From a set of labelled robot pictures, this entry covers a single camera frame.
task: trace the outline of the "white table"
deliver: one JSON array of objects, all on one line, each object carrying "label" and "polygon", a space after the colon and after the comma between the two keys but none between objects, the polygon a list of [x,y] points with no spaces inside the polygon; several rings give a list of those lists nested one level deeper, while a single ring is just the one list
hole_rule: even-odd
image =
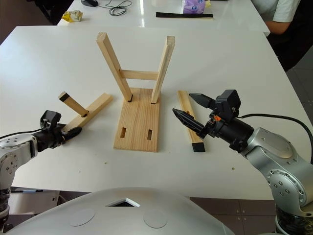
[{"label": "white table", "polygon": [[[105,5],[108,0],[99,0],[99,5]],[[111,5],[118,5],[122,0],[113,0]],[[133,5],[127,14],[119,17],[110,16],[108,9],[88,7],[81,0],[74,0],[68,11],[80,10],[83,21],[79,25],[105,26],[136,26],[136,27],[165,27],[200,28],[204,31],[212,29],[246,29],[264,32],[269,35],[269,29],[253,6],[251,0],[211,1],[211,7],[205,13],[213,13],[214,19],[167,19],[156,18],[156,12],[182,13],[181,0],[132,0]],[[61,20],[59,25],[72,25]]]},{"label": "white table", "polygon": [[[160,113],[159,152],[114,150],[123,96],[96,42],[107,32],[124,69],[157,70],[167,35],[176,47],[165,77]],[[114,96],[83,132],[64,146],[48,149],[19,168],[13,186],[72,191],[115,187],[154,187],[186,196],[271,199],[266,180],[221,139],[207,137],[207,152],[194,153],[186,128],[172,108],[177,90],[215,98],[237,89],[241,114],[296,117],[312,130],[285,72],[262,32],[181,29],[33,26],[17,27],[0,46],[0,133],[33,130],[46,109],[60,112],[61,123],[76,113],[58,100],[67,91],[83,106],[101,93]],[[131,80],[152,87],[153,81]],[[192,102],[202,123],[209,110]],[[272,118],[245,119],[290,140],[310,158],[310,143],[296,123]]]}]

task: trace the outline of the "floor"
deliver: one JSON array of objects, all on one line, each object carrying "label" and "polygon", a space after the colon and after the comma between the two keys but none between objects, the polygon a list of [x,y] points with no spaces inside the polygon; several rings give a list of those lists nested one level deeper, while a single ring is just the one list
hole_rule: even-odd
[{"label": "floor", "polygon": [[[51,25],[34,2],[26,0],[0,1],[0,44],[17,25]],[[287,76],[308,117],[313,123],[313,48]],[[83,192],[62,191],[66,200]],[[237,235],[256,235],[275,230],[273,201],[191,198],[196,204],[222,221]],[[11,216],[9,223],[17,225],[30,216]]]},{"label": "floor", "polygon": [[286,74],[313,123],[313,47]]}]

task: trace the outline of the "yellow wrapper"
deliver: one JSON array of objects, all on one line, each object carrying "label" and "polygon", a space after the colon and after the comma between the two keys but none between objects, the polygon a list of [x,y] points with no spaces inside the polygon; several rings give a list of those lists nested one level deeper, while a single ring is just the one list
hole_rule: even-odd
[{"label": "yellow wrapper", "polygon": [[81,11],[66,11],[62,19],[67,22],[79,22],[82,20],[83,13]]},{"label": "yellow wrapper", "polygon": [[210,0],[205,1],[205,7],[210,7],[210,6],[211,6]]}]

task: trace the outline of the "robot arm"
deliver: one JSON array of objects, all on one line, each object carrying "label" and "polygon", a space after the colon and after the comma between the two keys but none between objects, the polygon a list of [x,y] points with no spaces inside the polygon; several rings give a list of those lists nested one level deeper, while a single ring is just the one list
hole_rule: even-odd
[{"label": "robot arm", "polygon": [[62,132],[65,125],[57,123],[60,118],[59,113],[46,111],[40,119],[39,132],[14,135],[0,141],[0,231],[9,215],[8,199],[16,170],[38,152],[60,146],[81,132],[81,127]]},{"label": "robot arm", "polygon": [[216,100],[203,94],[190,96],[213,110],[209,121],[203,126],[188,113],[173,109],[176,117],[202,139],[210,135],[225,140],[264,175],[276,203],[278,222],[296,224],[297,220],[296,229],[312,224],[313,165],[302,159],[284,137],[263,128],[254,130],[237,119],[241,102],[236,90],[226,90]]}]

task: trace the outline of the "cable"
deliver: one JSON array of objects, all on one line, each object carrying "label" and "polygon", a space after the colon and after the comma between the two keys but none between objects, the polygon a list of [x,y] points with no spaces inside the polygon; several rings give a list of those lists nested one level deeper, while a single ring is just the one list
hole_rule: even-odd
[{"label": "cable", "polygon": [[112,2],[112,0],[110,0],[109,3],[105,4],[105,6],[98,5],[99,7],[109,9],[109,14],[111,16],[121,16],[121,15],[124,15],[126,13],[126,11],[127,11],[127,7],[129,7],[129,6],[131,6],[133,4],[132,1],[125,0],[125,1],[121,2],[117,6],[110,6],[111,2]]},{"label": "cable", "polygon": [[8,135],[5,135],[5,136],[1,136],[0,139],[3,139],[3,138],[5,138],[5,137],[9,137],[9,136],[13,136],[13,135],[18,135],[18,134],[33,133],[33,132],[40,131],[40,130],[41,130],[41,129],[37,129],[37,130],[34,130],[34,131],[16,132],[16,133],[8,134]]},{"label": "cable", "polygon": [[248,117],[281,118],[281,119],[286,119],[286,120],[290,120],[290,121],[295,121],[296,123],[300,124],[305,129],[305,131],[308,133],[308,136],[309,136],[309,139],[310,139],[310,143],[311,143],[311,164],[313,164],[313,136],[312,136],[312,133],[309,130],[309,128],[302,121],[300,121],[298,119],[295,119],[295,118],[292,118],[292,117],[281,116],[281,115],[272,115],[272,114],[247,114],[247,115],[243,115],[242,117],[238,117],[238,118],[248,118]]}]

